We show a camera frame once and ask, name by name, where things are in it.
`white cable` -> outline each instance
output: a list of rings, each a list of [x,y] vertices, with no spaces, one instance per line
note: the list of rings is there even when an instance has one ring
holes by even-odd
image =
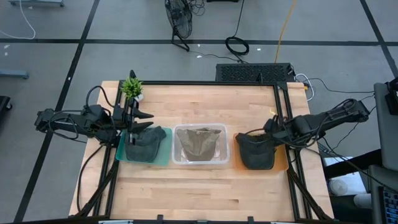
[[[308,79],[308,77],[307,77],[306,75],[304,75],[304,74],[302,74],[302,73],[296,75],[296,77],[298,77],[298,76],[304,76],[305,81],[307,81],[308,84],[310,85],[310,89],[311,89],[311,92],[312,92],[312,96],[311,96],[309,99],[307,99],[307,101],[312,100],[313,97],[315,96],[315,92],[313,91],[311,81]]]
[[[22,13],[22,15],[24,16],[24,19],[25,19],[26,23],[29,25],[29,27],[30,27],[30,28],[32,29],[32,31],[33,31],[33,37],[16,37],[16,36],[13,36],[13,35],[6,34],[6,33],[3,32],[2,30],[0,30],[0,33],[6,35],[6,36],[8,36],[8,37],[14,38],[14,39],[33,40],[33,39],[36,37],[36,30],[32,27],[32,25],[31,25],[31,24],[29,23],[29,21],[26,19],[24,10],[22,10],[22,0],[19,0],[19,8],[21,9],[21,13]]]

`orange tray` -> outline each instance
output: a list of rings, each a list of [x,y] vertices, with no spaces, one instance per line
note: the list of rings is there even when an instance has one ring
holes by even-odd
[[[239,152],[239,144],[236,140],[236,136],[238,134],[234,134],[234,143],[233,143],[233,162],[235,169],[237,170],[249,170],[246,166],[244,166],[242,159],[241,159],[241,153]],[[275,159],[274,159],[274,166],[272,169],[266,170],[266,171],[285,171],[289,168],[289,164],[287,162],[287,155],[286,155],[286,150],[285,146],[278,146],[275,152]]]

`clear plastic container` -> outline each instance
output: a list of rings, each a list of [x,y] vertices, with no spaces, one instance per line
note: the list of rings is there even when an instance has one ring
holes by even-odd
[[[204,134],[202,138],[198,138],[197,140],[206,139],[206,142],[209,143],[206,145],[209,147],[198,147],[203,146],[204,144],[202,143],[204,141],[193,140],[194,136],[192,136],[192,134]],[[189,139],[192,144],[187,146],[187,143],[187,147],[183,147],[179,135],[181,135],[183,139]],[[173,130],[172,160],[175,164],[179,165],[225,164],[229,161],[230,157],[227,136],[226,126],[224,124],[179,124],[174,127]]]

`beige cloth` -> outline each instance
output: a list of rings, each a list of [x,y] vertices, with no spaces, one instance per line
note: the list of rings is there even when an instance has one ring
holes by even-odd
[[[177,136],[189,161],[210,161],[214,157],[220,132],[210,128],[179,129]]]

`teal plastic tray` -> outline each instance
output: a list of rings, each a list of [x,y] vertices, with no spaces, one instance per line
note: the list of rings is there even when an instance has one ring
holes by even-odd
[[[126,131],[123,131],[122,136],[120,137],[119,147],[116,151],[116,159],[125,162],[167,166],[169,164],[170,152],[172,150],[173,131],[170,128],[162,129],[166,132],[166,138],[160,142],[159,151],[157,152],[156,158],[152,162],[136,162],[127,159],[126,151],[124,150],[124,137],[126,135]]]

